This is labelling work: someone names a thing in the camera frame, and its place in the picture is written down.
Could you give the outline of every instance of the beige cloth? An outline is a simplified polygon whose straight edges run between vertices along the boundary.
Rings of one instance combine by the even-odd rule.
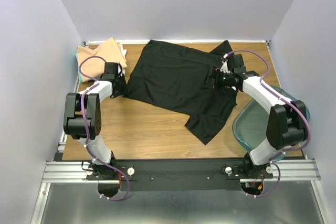
[[[121,53],[120,45],[115,41],[114,38],[106,40],[96,49],[78,46],[78,65],[80,65],[85,59],[93,55],[101,56],[107,62],[118,62],[120,63],[122,69],[125,69],[127,67],[126,60]],[[81,71],[88,76],[99,77],[102,73],[104,73],[104,61],[98,58],[89,59],[83,64]],[[83,82],[90,80],[83,75],[81,75],[81,78]]]

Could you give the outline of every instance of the white wall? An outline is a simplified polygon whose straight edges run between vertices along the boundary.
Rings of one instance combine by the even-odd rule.
[[[293,0],[62,0],[86,41],[270,39]]]
[[[61,0],[0,0],[0,223],[30,223],[81,43]]]
[[[324,192],[336,213],[336,4],[295,0],[271,41],[271,54],[284,89],[311,113],[312,141]]]

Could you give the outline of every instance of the black cloth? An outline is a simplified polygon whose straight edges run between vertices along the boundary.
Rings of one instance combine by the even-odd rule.
[[[207,144],[225,125],[237,92],[205,87],[210,66],[232,51],[228,41],[210,53],[151,40],[142,50],[127,84],[130,99],[190,115],[185,126]]]

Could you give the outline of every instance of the folded garment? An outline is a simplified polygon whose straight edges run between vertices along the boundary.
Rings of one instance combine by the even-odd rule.
[[[126,51],[123,50],[122,45],[115,41],[114,38],[110,38],[100,44],[96,49],[90,49],[82,46],[78,46],[76,58],[78,66],[90,56],[100,56],[107,62],[118,62],[122,69],[127,67],[125,59]],[[99,77],[104,73],[104,62],[98,58],[92,58],[86,61],[82,66],[82,72],[92,77]],[[80,82],[86,82],[89,78],[79,74]]]
[[[237,91],[205,85],[210,66],[232,51],[228,41],[210,53],[151,40],[142,50],[127,84],[131,99],[190,115],[185,126],[207,144],[225,125]]]

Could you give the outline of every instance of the wooden table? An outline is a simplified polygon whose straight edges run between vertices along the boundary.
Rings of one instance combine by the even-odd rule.
[[[249,49],[265,57],[271,66],[265,81],[269,85],[279,85],[264,43],[230,44],[233,50]],[[185,46],[211,51],[217,44],[186,44]],[[127,49],[128,68],[125,75],[127,81],[143,47],[144,45],[124,45],[124,49]],[[242,54],[248,70],[254,70],[260,75],[266,72],[266,66],[259,58],[249,53]],[[79,90],[90,85],[92,82],[82,83]],[[106,98],[101,103],[101,135],[117,159],[243,157],[246,151],[234,138],[232,123],[250,100],[250,96],[239,92],[237,106],[225,126],[207,145],[204,145],[184,127],[189,118],[188,115],[123,97]],[[288,155],[301,156],[302,153],[295,151]],[[63,160],[84,159],[90,159],[87,151],[68,136]]]

